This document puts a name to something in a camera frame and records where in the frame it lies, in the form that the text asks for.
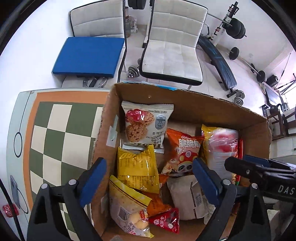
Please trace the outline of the white wafer pack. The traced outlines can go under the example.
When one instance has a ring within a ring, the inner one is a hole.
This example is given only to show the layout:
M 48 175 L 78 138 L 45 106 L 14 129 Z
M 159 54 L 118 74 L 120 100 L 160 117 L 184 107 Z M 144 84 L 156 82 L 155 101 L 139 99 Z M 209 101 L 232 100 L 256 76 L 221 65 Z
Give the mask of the white wafer pack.
M 194 175 L 169 178 L 166 182 L 174 206 L 179 209 L 180 220 L 203 219 L 207 224 L 215 206 L 209 204 Z

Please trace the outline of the yellow red noodle packet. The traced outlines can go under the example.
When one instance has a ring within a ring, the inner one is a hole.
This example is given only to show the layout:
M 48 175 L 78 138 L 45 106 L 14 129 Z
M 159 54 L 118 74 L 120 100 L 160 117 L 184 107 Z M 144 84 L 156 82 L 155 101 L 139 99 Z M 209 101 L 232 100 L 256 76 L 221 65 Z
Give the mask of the yellow red noodle packet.
M 221 179 L 229 179 L 238 185 L 237 175 L 225 169 L 225 160 L 239 157 L 239 133 L 236 130 L 202 125 L 203 151 L 209 169 Z

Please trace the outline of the white puff snack bag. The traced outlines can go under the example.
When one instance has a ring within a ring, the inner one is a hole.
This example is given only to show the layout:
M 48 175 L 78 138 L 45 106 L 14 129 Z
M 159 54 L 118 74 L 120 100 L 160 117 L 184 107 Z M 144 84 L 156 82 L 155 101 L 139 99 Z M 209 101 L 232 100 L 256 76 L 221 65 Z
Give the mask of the white puff snack bag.
M 109 177 L 111 218 L 126 233 L 153 238 L 147 214 L 151 198 L 126 186 L 115 176 Z

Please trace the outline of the small red snack packet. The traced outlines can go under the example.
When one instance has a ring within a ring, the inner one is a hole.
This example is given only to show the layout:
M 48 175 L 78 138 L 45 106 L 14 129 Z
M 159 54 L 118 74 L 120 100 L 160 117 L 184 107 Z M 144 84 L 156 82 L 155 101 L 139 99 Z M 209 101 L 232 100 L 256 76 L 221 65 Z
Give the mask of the small red snack packet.
M 178 208 L 172 208 L 167 212 L 157 214 L 149 218 L 149 223 L 158 226 L 168 232 L 179 234 L 180 215 Z

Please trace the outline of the orange panda snack packet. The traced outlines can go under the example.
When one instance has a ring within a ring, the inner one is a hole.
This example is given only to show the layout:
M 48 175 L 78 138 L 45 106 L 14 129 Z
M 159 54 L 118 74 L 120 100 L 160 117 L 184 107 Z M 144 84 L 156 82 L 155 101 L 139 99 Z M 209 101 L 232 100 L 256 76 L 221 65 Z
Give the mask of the orange panda snack packet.
M 170 143 L 170 155 L 162 174 L 181 177 L 191 173 L 193 161 L 199 156 L 204 137 L 191 136 L 171 128 L 166 130 L 166 135 Z

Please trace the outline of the yellow snack packet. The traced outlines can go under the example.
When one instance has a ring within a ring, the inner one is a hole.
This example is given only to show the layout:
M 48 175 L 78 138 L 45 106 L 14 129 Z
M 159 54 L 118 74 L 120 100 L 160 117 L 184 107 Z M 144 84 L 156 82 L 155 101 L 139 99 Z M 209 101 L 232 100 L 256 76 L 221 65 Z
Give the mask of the yellow snack packet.
M 119 147 L 117 149 L 117 178 L 130 188 L 158 194 L 160 183 L 154 146 L 148 145 L 138 154 Z

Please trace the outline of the white cookie snack packet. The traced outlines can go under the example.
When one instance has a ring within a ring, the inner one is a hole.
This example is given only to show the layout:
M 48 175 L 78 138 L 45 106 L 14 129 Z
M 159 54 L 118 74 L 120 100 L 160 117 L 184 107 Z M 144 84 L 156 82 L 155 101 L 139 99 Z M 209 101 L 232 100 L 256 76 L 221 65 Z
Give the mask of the white cookie snack packet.
M 152 145 L 155 153 L 163 154 L 163 141 L 174 105 L 123 101 L 121 107 L 125 112 L 125 138 L 121 147 L 125 150 L 143 151 L 148 145 Z

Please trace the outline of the dark wooden chair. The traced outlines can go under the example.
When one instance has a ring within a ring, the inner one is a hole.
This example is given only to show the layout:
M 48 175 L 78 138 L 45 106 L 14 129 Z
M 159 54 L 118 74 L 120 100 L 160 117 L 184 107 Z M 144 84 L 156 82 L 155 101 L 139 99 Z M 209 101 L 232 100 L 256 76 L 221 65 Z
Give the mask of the dark wooden chair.
M 295 136 L 295 108 L 282 113 L 280 107 L 279 104 L 272 106 L 267 116 L 272 140 Z

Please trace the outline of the blue-grey smartphone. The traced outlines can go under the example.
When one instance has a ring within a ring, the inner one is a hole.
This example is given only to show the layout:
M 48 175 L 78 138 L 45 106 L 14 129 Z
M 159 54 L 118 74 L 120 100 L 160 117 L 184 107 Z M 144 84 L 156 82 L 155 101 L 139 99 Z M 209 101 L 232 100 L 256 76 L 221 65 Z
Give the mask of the blue-grey smartphone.
M 10 183 L 11 183 L 11 193 L 13 196 L 13 201 L 14 201 L 15 205 L 18 208 L 20 208 L 21 206 L 20 206 L 20 200 L 19 200 L 18 185 L 12 175 L 10 175 Z

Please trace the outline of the red soda can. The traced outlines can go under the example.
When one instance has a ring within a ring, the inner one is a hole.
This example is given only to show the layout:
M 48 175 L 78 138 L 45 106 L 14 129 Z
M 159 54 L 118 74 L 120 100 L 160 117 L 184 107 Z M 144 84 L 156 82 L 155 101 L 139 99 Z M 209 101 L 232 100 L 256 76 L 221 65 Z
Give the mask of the red soda can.
M 13 208 L 15 210 L 16 216 L 18 216 L 19 215 L 18 207 L 15 204 L 13 204 Z M 2 210 L 3 210 L 3 213 L 6 215 L 6 217 L 12 218 L 14 216 L 13 212 L 12 212 L 12 209 L 8 204 L 3 205 Z

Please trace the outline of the black weight bench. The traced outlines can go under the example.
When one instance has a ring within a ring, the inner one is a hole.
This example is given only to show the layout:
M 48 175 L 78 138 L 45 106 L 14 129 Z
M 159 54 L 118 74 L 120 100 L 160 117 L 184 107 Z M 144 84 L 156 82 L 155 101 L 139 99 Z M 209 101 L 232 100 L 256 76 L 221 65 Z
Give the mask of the black weight bench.
M 218 74 L 221 78 L 222 84 L 225 90 L 229 90 L 227 97 L 236 95 L 241 99 L 245 98 L 245 94 L 242 90 L 235 90 L 234 87 L 237 86 L 236 79 L 227 64 L 226 60 L 219 52 L 219 50 L 212 44 L 212 42 L 205 36 L 199 37 L 198 44 L 203 49 L 203 51 L 209 56 L 211 64 L 215 66 Z

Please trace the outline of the white chair with blue cushion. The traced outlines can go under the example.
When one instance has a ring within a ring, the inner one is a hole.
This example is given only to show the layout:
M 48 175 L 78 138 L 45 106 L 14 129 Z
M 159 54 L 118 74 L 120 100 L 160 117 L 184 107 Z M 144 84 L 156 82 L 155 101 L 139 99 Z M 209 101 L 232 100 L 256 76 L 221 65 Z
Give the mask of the white chair with blue cushion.
M 127 41 L 125 1 L 96 1 L 69 13 L 72 36 L 65 41 L 52 73 L 63 88 L 108 88 L 120 80 Z

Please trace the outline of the white padded chair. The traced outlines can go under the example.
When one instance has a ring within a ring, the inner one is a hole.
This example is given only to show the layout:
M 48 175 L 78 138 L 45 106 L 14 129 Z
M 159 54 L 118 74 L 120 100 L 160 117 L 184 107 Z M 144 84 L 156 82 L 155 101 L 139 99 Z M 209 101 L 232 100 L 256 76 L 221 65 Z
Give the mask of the white padded chair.
M 192 86 L 203 82 L 196 54 L 208 9 L 191 1 L 154 1 L 140 75 Z

